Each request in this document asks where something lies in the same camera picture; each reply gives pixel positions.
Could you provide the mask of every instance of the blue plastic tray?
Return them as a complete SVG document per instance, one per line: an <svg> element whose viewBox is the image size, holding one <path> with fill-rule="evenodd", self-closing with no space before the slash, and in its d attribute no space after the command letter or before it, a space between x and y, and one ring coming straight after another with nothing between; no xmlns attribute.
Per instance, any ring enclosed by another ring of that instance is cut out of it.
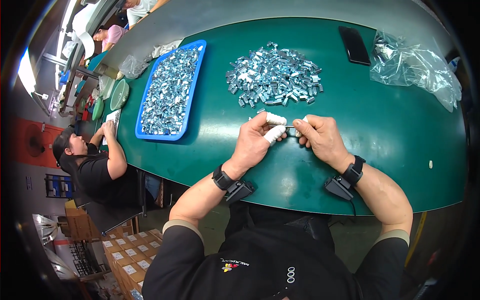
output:
<svg viewBox="0 0 480 300"><path fill-rule="evenodd" d="M142 124L140 123L140 120L142 119L142 111L144 108L144 102L145 98L147 97L148 90L150 89L150 85L152 84L152 76L158 66L158 64L167 58L168 55L172 54L173 52L176 51L172 50L169 53L165 53L164 55L160 56L154 63L152 71L150 72L150 76L148 77L148 82L145 87L144 91L144 96L142 98L142 101L140 103L140 108L138 109L138 117L137 117L137 124L135 125L135 135L139 139L147 139L147 140L158 140L158 141L176 141L179 138L183 136L183 134L187 131L188 127L188 118L190 116L190 108L192 107L192 101L193 101L193 92L195 91L195 85L197 84L197 78L198 78L198 73L200 70L200 66L202 64L202 59L204 58L204 53L205 53L205 48L207 46L207 42L204 40L200 39L198 41L195 41L193 43L189 43L185 46L180 47L180 49L193 49L195 47L200 47L203 46L202 50L200 51L200 55L197 60L197 67L195 68L195 74L193 75L193 81L192 85L190 86L190 92L189 92L189 100L187 103L187 107L185 109L185 117L183 118L183 126L181 129L181 132L177 133L176 135L158 135L158 134L145 134L142 132Z"/></svg>

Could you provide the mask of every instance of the black smartphone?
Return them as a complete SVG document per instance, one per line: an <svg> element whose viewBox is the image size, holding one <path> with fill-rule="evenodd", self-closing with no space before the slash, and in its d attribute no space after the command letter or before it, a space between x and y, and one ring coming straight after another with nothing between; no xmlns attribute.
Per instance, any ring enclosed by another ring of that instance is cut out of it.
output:
<svg viewBox="0 0 480 300"><path fill-rule="evenodd" d="M365 44L361 38L360 32L351 27L339 26L338 30L342 36L348 60L353 63L370 66L370 57Z"/></svg>

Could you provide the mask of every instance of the woman in pink shirt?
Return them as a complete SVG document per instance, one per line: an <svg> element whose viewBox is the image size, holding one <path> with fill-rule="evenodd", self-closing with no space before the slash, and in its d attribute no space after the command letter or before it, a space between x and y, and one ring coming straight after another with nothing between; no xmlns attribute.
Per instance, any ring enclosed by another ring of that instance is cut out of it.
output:
<svg viewBox="0 0 480 300"><path fill-rule="evenodd" d="M119 39L128 31L118 25L112 25L107 30L104 26L100 26L98 31L93 35L94 41L102 41L102 52L110 50Z"/></svg>

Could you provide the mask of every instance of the green tabletop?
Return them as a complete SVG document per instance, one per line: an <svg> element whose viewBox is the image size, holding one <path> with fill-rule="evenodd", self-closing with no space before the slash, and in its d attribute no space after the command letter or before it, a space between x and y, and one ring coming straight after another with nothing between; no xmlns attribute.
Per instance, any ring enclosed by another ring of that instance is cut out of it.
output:
<svg viewBox="0 0 480 300"><path fill-rule="evenodd" d="M435 96L415 86L388 86L369 79L369 67L349 63L338 26L357 28L370 48L375 30L340 21L277 18L231 24L186 38L204 39L205 56L192 100L188 130L176 142L152 142L135 137L139 105L152 65L136 80L128 80L130 96L122 110L118 141L127 162L161 177L193 185L229 159L240 125L256 109L238 105L227 91L229 62L249 50L266 46L297 50L323 69L325 92L313 104L290 102L267 107L291 124L306 114L331 116L337 121L347 149L388 174L405 191L414 212L458 203L466 182L466 138L460 110L449 113ZM109 100L105 115L110 113ZM310 149L289 137L271 147L245 176L256 187L246 200L275 207L351 215L349 202L323 189L335 172ZM371 215L354 193L358 215Z"/></svg>

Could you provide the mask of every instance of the white glove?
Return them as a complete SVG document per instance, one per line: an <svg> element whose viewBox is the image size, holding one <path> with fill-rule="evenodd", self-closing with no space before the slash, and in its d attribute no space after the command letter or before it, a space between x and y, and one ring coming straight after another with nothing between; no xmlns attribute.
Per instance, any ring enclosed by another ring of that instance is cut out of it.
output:
<svg viewBox="0 0 480 300"><path fill-rule="evenodd" d="M279 138L287 130L287 128L284 126L287 124L287 119L271 112L267 112L266 121L268 124L276 125L264 135L264 138L270 143L271 147L273 144L275 144L277 138Z"/></svg>
<svg viewBox="0 0 480 300"><path fill-rule="evenodd" d="M305 122L307 122L307 123L308 123L307 116L305 116L305 117L303 118L303 120L304 120ZM296 137L301 137L301 136L302 136L302 134L301 134L299 131L297 131L297 130L295 129L295 136L296 136Z"/></svg>

